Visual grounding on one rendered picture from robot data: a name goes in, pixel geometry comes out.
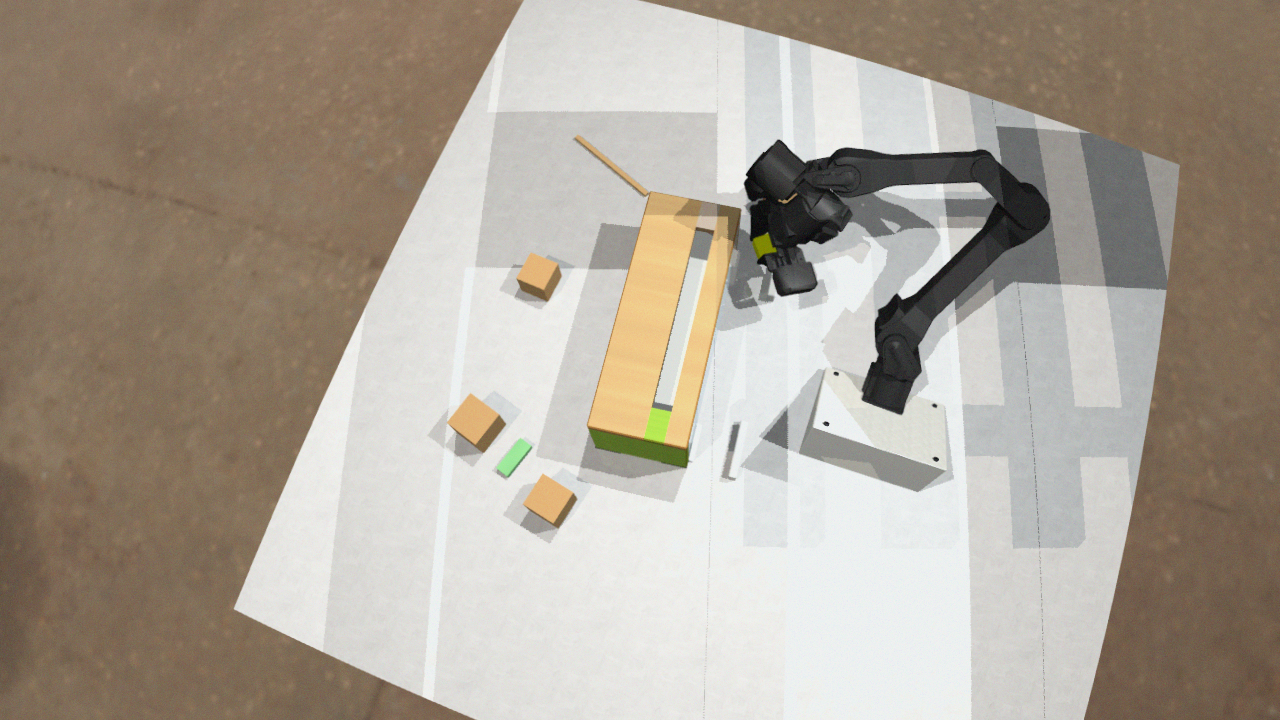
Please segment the light green flat bar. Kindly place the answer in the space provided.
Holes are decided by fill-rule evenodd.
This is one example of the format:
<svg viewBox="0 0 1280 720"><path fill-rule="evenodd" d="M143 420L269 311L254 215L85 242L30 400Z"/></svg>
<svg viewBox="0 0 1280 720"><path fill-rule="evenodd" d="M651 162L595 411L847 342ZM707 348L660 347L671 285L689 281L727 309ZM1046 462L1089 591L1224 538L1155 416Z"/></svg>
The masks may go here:
<svg viewBox="0 0 1280 720"><path fill-rule="evenodd" d="M531 448L532 446L520 437L509 452L506 454L506 457L499 464L497 470L509 478Z"/></svg>

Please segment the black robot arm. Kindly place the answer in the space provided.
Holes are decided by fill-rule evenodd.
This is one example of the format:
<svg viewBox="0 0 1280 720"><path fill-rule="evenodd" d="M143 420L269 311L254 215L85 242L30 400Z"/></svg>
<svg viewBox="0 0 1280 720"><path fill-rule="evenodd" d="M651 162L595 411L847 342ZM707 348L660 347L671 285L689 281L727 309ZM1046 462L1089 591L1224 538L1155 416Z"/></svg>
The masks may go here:
<svg viewBox="0 0 1280 720"><path fill-rule="evenodd" d="M809 241L838 237L852 213L838 196L852 199L901 184L980 183L997 201L986 225L908 299L895 293L878 309L876 348L861 388L861 401L902 415L916 375L918 345L934 316L957 299L991 263L1025 243L1050 223L1050 204L1036 186L1020 183L991 152L919 152L890 155L867 149L837 149L829 158L803 161L780 138L745 174L774 201L788 200L788 222ZM835 191L835 192L833 192ZM838 196L837 196L837 195Z"/></svg>

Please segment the tan wooden stick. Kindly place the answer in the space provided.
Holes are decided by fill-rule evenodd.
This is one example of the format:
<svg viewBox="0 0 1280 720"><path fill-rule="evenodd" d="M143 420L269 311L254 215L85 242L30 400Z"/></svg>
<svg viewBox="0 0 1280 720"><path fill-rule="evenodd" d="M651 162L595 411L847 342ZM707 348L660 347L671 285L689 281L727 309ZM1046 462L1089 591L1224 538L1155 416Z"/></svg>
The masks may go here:
<svg viewBox="0 0 1280 720"><path fill-rule="evenodd" d="M582 143L582 146L585 149L588 149L590 152L593 152L593 155L595 155L602 161L604 161L605 165L611 168L611 170L614 170L614 173L617 176L622 177L626 182L628 182L628 184L631 184L635 190L637 190L639 193L643 193L643 196L646 199L646 196L649 195L649 192L646 190L644 190L641 184L637 184L637 182L634 181L630 176L625 174L623 170L621 170L618 167L616 167L614 163L612 163L609 158L605 158L602 152L599 152L596 149L594 149L591 143L589 143L588 141L585 141L584 138L581 138L579 135L576 135L573 138L579 143Z"/></svg>

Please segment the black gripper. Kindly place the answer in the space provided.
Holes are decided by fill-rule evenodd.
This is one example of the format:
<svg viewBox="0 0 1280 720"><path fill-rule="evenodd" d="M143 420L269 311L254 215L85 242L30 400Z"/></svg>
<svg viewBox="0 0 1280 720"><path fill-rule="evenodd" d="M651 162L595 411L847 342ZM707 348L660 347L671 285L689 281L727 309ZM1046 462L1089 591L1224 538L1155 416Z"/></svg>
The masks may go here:
<svg viewBox="0 0 1280 720"><path fill-rule="evenodd" d="M810 234L820 233L822 229L813 233L797 231L788 222L788 202L774 201L749 177L742 184L749 200L765 199L749 208L751 213L750 240L768 232L772 247L777 251L765 252L756 264L765 265L773 273L774 288L781 297L815 290L818 283L812 263L806 261L803 249L799 249L797 243Z"/></svg>

